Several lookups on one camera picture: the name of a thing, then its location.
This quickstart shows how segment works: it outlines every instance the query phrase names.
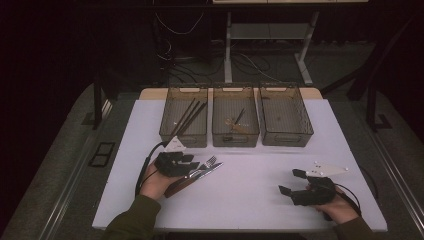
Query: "knife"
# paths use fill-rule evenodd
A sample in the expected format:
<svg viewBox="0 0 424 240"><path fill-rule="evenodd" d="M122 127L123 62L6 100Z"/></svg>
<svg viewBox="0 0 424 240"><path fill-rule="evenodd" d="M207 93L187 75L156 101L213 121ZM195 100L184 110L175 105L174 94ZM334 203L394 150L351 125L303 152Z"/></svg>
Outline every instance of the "knife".
<svg viewBox="0 0 424 240"><path fill-rule="evenodd" d="M213 172L215 169L219 168L224 163L216 163L212 165L207 170L204 170L203 172L194 175L191 178L182 178L175 183L169 185L169 187L165 191L165 197L169 198L172 195L176 194L177 192L183 190L184 188L188 187L190 184L194 183L195 181L201 179L202 177L208 175L209 173Z"/></svg>

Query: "jacket sleeve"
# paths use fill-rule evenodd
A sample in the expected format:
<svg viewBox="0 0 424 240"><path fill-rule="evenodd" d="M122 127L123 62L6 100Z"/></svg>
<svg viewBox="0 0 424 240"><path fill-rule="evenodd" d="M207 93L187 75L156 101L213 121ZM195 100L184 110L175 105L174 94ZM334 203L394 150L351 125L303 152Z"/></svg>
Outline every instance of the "jacket sleeve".
<svg viewBox="0 0 424 240"><path fill-rule="evenodd" d="M378 240L363 218L358 217L334 227L339 240Z"/></svg>
<svg viewBox="0 0 424 240"><path fill-rule="evenodd" d="M115 217L107 226L101 239L150 239L160 208L155 200L136 196L128 211Z"/></svg>

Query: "hand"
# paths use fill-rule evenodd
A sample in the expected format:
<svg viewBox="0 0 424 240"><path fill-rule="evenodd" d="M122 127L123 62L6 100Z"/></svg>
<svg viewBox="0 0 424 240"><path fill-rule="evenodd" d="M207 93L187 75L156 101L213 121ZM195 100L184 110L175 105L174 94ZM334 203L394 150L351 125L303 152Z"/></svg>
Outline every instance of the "hand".
<svg viewBox="0 0 424 240"><path fill-rule="evenodd" d="M336 187L336 191L344 194L338 187ZM338 194L336 194L333 201L323 205L314 205L313 207L319 212L327 213L337 224L342 224L359 217L350 204Z"/></svg>
<svg viewBox="0 0 424 240"><path fill-rule="evenodd" d="M140 194L154 200L158 200L168 188L169 185L182 177L167 177L158 172L154 162L151 163L146 170L143 178L143 185Z"/></svg>

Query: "floor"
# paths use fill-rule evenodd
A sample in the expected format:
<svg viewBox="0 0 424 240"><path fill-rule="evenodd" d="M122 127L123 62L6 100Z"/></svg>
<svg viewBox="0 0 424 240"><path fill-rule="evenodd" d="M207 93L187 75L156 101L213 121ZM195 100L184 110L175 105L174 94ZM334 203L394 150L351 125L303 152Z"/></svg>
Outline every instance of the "floor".
<svg viewBox="0 0 424 240"><path fill-rule="evenodd" d="M211 61L199 61L183 53L167 69L169 82L223 81L223 45L212 42ZM238 41L232 44L233 81L290 81L302 85L293 54L297 42ZM322 89L358 68L367 59L372 43L321 43L311 45L305 63L314 82ZM345 96L350 84L326 94L358 165L388 223L384 239L423 239L421 203L424 146L409 129L390 101L378 95L377 113L391 129L377 133L365 123L365 96L351 102ZM2 239L98 239L101 230L91 227L97 204L113 159L119 149L126 122L139 93L123 92L106 101L103 122L92 129L92 86L81 93L68 115L42 166L25 194ZM114 143L104 168L87 166L99 143ZM302 233L307 239L336 239L333 232ZM182 235L169 239L211 239ZM243 235L215 235L214 239L246 239ZM290 239L289 236L255 235L249 239Z"/></svg>

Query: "white desk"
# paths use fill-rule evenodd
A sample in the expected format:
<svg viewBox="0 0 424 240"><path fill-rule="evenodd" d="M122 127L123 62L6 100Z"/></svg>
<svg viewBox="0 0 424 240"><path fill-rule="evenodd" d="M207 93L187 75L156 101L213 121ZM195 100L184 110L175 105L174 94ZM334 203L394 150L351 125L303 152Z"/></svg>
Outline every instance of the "white desk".
<svg viewBox="0 0 424 240"><path fill-rule="evenodd" d="M136 101L93 222L94 228L106 228L131 205L143 161L161 141L158 132L164 104L164 100ZM332 180L357 195L363 217L371 229L387 231L386 221L329 103L306 99L305 105L315 131L305 148L263 146L260 140L256 148L215 148L209 135L208 147L188 149L185 153L194 154L193 161L204 162L215 155L217 162L224 164L171 198L162 198L156 230L306 232L329 229L332 223L325 221L315 209L294 206L278 189L278 185L283 185L303 190L307 181L294 177L291 170L308 170L314 161L319 161L349 168L348 173L333 176Z"/></svg>

